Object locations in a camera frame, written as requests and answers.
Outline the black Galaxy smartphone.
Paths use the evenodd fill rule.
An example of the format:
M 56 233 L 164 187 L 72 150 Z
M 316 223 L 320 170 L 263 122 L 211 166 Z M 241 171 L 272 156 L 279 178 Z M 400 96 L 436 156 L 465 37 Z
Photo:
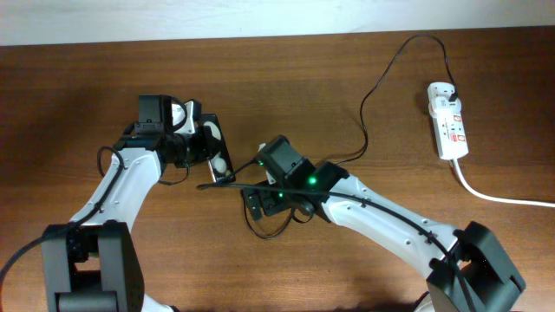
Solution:
M 212 180 L 219 182 L 233 172 L 225 137 L 216 114 L 202 114 L 200 125 L 206 140 L 207 161 Z

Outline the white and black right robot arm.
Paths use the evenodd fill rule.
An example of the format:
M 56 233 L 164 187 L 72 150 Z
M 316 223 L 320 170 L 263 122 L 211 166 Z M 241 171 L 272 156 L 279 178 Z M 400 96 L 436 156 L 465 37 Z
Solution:
M 425 278 L 428 291 L 418 311 L 509 311 L 526 289 L 506 250 L 483 224 L 472 221 L 458 229 L 425 218 L 338 165 L 314 166 L 283 135 L 260 144 L 254 161 L 267 179 L 242 191 L 253 219 L 291 209 L 364 235 Z

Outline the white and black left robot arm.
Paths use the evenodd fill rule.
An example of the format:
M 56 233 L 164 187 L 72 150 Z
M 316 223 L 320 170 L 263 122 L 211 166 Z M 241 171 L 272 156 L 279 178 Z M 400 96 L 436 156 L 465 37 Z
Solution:
M 66 224 L 43 233 L 49 311 L 171 311 L 147 295 L 131 230 L 169 164 L 207 162 L 219 179 L 230 168 L 216 114 L 196 100 L 142 95 L 139 117 L 109 147 L 112 160 L 89 201 Z

